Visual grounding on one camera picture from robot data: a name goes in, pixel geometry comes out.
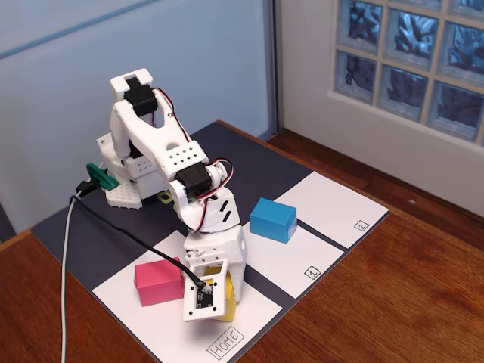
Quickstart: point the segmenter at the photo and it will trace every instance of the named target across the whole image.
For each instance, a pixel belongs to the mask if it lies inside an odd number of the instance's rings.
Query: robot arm
[[[111,80],[114,94],[111,133],[101,138],[101,153],[111,175],[130,181],[142,199],[170,190],[178,217],[191,232],[184,245],[188,251],[185,260],[200,279],[212,284],[215,281],[217,286],[213,302],[199,308],[203,305],[199,303],[200,295],[193,281],[185,279],[184,319],[221,317],[225,314],[227,271],[239,301],[247,260],[234,195],[225,188],[233,169],[227,172],[222,163],[228,161],[223,158],[209,162],[201,146],[191,140],[177,120],[168,96],[158,88],[151,88],[151,83],[147,70]],[[163,113],[161,127],[154,127],[157,111]],[[112,146],[106,147],[103,143],[106,140]],[[133,168],[133,165],[150,167]],[[146,180],[155,182],[145,187]],[[220,272],[207,278],[206,267],[214,265],[220,267]]]

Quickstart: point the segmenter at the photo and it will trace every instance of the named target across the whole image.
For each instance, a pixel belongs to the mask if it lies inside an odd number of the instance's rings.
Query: yellow cube
[[[205,276],[218,274],[220,272],[220,269],[221,268],[218,266],[207,267],[205,269]],[[225,315],[220,318],[216,318],[216,320],[233,321],[236,305],[237,301],[235,300],[234,287],[232,286],[230,272],[227,271],[227,275],[225,276]]]

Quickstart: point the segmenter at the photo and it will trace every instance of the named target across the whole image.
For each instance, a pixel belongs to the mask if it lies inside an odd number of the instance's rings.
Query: white paper sheet
[[[330,239],[350,248],[388,209],[316,172],[278,199],[297,208],[297,218]]]
[[[244,236],[247,264],[294,299],[343,254],[342,250],[299,226],[287,244],[250,233],[250,223],[244,226]]]
[[[184,260],[185,238],[177,231],[155,246]],[[141,307],[133,283],[135,265],[160,257],[146,252],[93,290],[100,301],[163,363],[227,362],[281,307],[244,283],[233,322],[183,322],[183,300]]]

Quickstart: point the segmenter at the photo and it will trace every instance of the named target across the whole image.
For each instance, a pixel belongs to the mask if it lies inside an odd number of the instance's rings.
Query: cable
[[[178,126],[180,126],[180,129],[183,132],[183,135],[185,135],[186,140],[188,142],[190,142],[191,138],[188,135],[188,133],[186,132],[186,130],[184,129],[184,127],[181,125],[180,121],[178,121],[178,117],[175,114],[175,106],[173,105],[173,102],[170,99],[170,97],[168,97],[168,95],[165,92],[163,92],[163,90],[161,88],[153,88],[153,89],[156,89],[157,91],[159,91],[161,93],[162,97],[165,99],[166,103],[169,104],[170,108],[172,109],[173,117],[175,117],[175,121],[178,123]]]
[[[210,165],[213,165],[213,164],[218,163],[218,162],[228,163],[228,165],[230,165],[230,171],[228,172],[227,178],[225,178],[225,180],[222,183],[220,183],[220,185],[217,188],[215,188],[215,189],[213,189],[213,190],[211,190],[211,191],[209,191],[205,194],[199,195],[198,200],[205,200],[207,198],[210,198],[217,191],[222,189],[228,183],[228,181],[232,178],[232,176],[234,175],[234,167],[232,166],[232,163],[228,159],[225,159],[224,157],[218,157],[214,161],[212,161],[212,163]]]
[[[62,252],[62,281],[60,283],[60,317],[62,319],[62,354],[60,361],[66,361],[66,261],[67,261],[67,241],[69,239],[69,224],[70,215],[73,212],[74,203],[69,205],[69,212],[67,212],[66,231],[64,232],[64,248]]]
[[[117,231],[125,234],[126,236],[130,237],[137,244],[142,245],[147,250],[150,250],[151,252],[156,253],[158,256],[163,257],[164,259],[166,259],[167,261],[169,261],[170,263],[172,263],[176,267],[180,268],[185,274],[188,275],[188,277],[194,282],[194,284],[197,285],[197,288],[198,289],[205,290],[206,287],[208,286],[205,282],[201,281],[198,278],[198,276],[196,276],[192,271],[190,271],[190,269],[187,266],[183,265],[181,262],[177,261],[176,259],[173,259],[172,257],[166,255],[163,252],[160,252],[159,250],[155,250],[152,246],[150,246],[149,244],[146,244],[144,241],[142,241],[141,239],[139,239],[138,237],[136,237],[130,231],[128,231],[128,230],[126,230],[124,228],[121,228],[121,227],[115,225],[114,223],[112,223],[108,219],[105,219],[103,216],[101,216],[100,214],[98,214],[97,212],[95,212],[93,209],[91,209],[88,206],[86,206],[84,204],[84,202],[82,202],[77,196],[73,195],[70,198],[70,203],[72,203],[73,200],[75,200],[84,210],[86,210],[87,212],[91,213],[97,219],[99,219],[102,222],[104,222],[107,225],[109,225],[112,229],[115,229],[115,230],[117,230]]]
[[[203,204],[202,218],[200,219],[200,223],[199,223],[197,229],[191,231],[191,233],[197,233],[202,228],[203,222],[205,222],[207,200],[202,200],[202,204]]]

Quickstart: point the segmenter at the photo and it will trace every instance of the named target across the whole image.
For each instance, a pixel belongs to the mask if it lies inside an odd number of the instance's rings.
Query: cube
[[[286,244],[297,227],[296,208],[260,198],[250,213],[250,231]]]
[[[136,265],[135,286],[141,306],[182,299],[184,294],[182,271],[165,259]]]
[[[205,270],[205,276],[216,275],[220,273],[220,270],[220,267],[207,267]],[[235,299],[234,286],[232,285],[230,272],[227,271],[227,275],[225,276],[225,315],[216,318],[216,320],[233,321],[236,307],[237,300]]]

